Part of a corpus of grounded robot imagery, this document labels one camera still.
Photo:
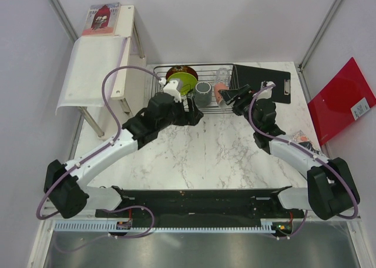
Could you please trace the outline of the black clipboard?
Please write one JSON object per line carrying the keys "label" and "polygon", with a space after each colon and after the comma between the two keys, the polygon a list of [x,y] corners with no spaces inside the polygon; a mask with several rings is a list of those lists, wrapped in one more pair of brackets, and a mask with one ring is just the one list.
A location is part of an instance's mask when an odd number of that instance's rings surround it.
{"label": "black clipboard", "polygon": [[252,91],[258,92],[261,88],[273,82],[271,98],[277,103],[291,103],[291,73],[252,66],[234,65],[229,82],[230,89],[242,88],[249,85]]}

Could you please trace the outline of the white side shelf table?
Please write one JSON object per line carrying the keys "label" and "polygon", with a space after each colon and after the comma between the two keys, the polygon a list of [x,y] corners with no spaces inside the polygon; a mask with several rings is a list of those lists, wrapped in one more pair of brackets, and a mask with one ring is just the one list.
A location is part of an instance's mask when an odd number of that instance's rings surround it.
{"label": "white side shelf table", "polygon": [[[133,5],[122,5],[120,8],[115,34],[126,38],[120,65],[145,68],[146,55],[136,27],[135,12]],[[145,79],[146,74],[137,69],[124,69],[117,73],[109,105],[120,122],[125,122],[143,107]],[[105,107],[78,109],[95,137],[106,140],[116,132],[116,124]]]}

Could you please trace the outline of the lime green plate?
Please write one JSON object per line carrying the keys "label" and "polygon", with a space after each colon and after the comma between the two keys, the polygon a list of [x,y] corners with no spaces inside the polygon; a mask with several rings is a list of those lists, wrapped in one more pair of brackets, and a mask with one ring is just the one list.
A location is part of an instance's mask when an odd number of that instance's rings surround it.
{"label": "lime green plate", "polygon": [[177,72],[167,77],[167,81],[172,79],[178,79],[182,83],[179,88],[182,96],[187,95],[197,84],[196,77],[187,72]]}

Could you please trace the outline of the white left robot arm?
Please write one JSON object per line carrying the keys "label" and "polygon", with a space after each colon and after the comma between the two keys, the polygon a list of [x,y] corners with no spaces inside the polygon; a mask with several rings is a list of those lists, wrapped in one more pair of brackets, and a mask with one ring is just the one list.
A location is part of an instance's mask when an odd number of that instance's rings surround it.
{"label": "white left robot arm", "polygon": [[124,124],[118,124],[115,135],[81,159],[66,163],[52,161],[46,171],[44,198],[52,202],[63,218],[76,216],[94,200],[93,194],[84,191],[94,177],[122,157],[155,140],[168,126],[195,126],[202,117],[203,113],[194,100],[188,98],[176,102],[168,93],[158,92],[147,107]]}

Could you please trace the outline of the red plastic folder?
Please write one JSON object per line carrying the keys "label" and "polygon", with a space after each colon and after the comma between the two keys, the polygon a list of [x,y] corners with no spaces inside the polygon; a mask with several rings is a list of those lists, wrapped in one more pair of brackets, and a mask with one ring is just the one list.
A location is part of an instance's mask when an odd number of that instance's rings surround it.
{"label": "red plastic folder", "polygon": [[375,95],[351,58],[308,103],[319,145],[325,145],[375,106]]}

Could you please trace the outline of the clear octagonal glass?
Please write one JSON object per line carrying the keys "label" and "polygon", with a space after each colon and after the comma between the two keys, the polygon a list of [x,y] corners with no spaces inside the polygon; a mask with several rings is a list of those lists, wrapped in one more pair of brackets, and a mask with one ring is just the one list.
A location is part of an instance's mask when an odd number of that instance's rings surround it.
{"label": "clear octagonal glass", "polygon": [[227,68],[219,68],[216,71],[216,77],[215,77],[214,82],[215,84],[223,83],[226,86],[228,86],[230,82],[230,76],[231,76],[230,71]]}

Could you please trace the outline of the red cover book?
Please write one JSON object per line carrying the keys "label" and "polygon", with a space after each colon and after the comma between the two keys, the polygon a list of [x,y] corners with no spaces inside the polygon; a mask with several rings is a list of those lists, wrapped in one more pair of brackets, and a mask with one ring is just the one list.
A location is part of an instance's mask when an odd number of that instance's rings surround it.
{"label": "red cover book", "polygon": [[106,36],[114,35],[121,4],[92,5],[89,8],[82,36]]}

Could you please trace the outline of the orange pink mug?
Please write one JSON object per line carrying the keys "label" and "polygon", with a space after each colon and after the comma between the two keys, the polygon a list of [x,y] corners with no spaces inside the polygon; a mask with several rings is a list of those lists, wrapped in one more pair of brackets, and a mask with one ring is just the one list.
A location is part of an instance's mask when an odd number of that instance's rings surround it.
{"label": "orange pink mug", "polygon": [[229,87],[223,82],[219,82],[214,85],[214,96],[216,99],[217,106],[221,109],[225,109],[228,108],[228,106],[220,93],[220,91],[222,90],[229,90]]}

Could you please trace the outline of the Little Women book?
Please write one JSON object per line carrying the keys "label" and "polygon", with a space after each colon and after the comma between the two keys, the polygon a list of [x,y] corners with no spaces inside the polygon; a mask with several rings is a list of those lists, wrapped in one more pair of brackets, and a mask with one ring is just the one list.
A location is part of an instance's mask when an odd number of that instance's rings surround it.
{"label": "Little Women book", "polygon": [[296,143],[298,143],[299,145],[303,146],[304,148],[318,154],[318,155],[322,155],[322,151],[319,150],[318,148],[316,148],[313,144],[313,142],[309,139],[309,137],[302,131],[302,130],[299,130],[299,131],[296,131],[294,133],[292,133],[290,135],[290,137],[292,138],[292,140]]}

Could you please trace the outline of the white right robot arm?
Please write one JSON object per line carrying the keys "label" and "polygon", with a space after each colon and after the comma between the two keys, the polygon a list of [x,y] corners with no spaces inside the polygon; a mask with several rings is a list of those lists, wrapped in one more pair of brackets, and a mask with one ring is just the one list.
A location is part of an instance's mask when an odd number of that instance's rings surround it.
{"label": "white right robot arm", "polygon": [[248,120],[256,145],[293,167],[306,187],[287,187],[269,202],[270,213],[283,217],[290,209],[314,212],[322,220],[334,216],[352,220],[358,216],[360,196],[350,168],[342,158],[329,159],[293,141],[276,124],[276,104],[271,99],[274,83],[258,92],[246,85],[221,89],[220,96],[233,113]]}

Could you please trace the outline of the dark red patterned bowl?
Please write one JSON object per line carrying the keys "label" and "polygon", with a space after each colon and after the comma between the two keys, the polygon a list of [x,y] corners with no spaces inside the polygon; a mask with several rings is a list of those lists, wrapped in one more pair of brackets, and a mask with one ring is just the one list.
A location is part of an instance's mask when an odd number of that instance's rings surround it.
{"label": "dark red patterned bowl", "polygon": [[187,65],[175,65],[172,66],[166,73],[166,79],[171,77],[173,74],[184,72],[193,75],[196,79],[198,79],[197,72],[190,66]]}

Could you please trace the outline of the white translucent mat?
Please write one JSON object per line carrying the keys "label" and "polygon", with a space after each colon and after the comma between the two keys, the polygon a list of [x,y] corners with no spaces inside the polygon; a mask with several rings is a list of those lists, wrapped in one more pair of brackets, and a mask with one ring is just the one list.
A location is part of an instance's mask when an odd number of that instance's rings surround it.
{"label": "white translucent mat", "polygon": [[103,107],[110,98],[128,38],[124,36],[82,36],[73,46],[57,108]]}

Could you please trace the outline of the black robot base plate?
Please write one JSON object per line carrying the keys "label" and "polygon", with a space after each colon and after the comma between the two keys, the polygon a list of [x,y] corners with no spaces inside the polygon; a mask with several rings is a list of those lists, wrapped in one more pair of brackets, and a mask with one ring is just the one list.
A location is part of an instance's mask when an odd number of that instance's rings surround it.
{"label": "black robot base plate", "polygon": [[96,217],[130,217],[137,225],[259,225],[262,219],[300,219],[301,209],[285,209],[278,189],[123,190],[114,213]]}

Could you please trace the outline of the grey mug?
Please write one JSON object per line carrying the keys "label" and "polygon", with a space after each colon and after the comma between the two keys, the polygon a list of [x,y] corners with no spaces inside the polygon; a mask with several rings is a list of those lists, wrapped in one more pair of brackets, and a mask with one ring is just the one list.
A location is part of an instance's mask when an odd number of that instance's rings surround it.
{"label": "grey mug", "polygon": [[208,106],[212,101],[212,86],[208,82],[198,82],[194,87],[194,101],[198,107]]}

